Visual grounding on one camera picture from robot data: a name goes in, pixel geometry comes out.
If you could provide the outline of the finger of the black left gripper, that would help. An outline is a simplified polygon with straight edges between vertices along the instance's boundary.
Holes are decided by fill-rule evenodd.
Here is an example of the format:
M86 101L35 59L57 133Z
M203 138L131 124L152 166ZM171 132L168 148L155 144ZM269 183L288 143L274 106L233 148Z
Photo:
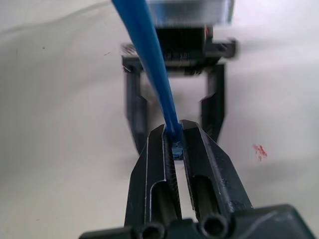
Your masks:
M215 142L225 117L225 67L215 65L207 72L207 95L201 100L201 126Z
M140 154L148 137L148 102L141 94L142 64L138 57L122 57L126 79L126 117Z

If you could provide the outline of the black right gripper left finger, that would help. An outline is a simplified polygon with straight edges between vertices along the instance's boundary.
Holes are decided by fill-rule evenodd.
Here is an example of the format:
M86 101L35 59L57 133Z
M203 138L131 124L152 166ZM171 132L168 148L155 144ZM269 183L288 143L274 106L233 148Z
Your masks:
M181 219L171 142L161 125L151 131L132 170L125 214L127 226L151 221L167 226Z

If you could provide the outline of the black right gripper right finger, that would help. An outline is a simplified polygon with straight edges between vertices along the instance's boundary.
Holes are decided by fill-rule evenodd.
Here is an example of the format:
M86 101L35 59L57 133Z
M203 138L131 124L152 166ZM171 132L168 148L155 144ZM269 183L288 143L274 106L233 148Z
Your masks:
M183 161L198 220L217 213L227 220L253 206L229 156L196 123L181 120Z

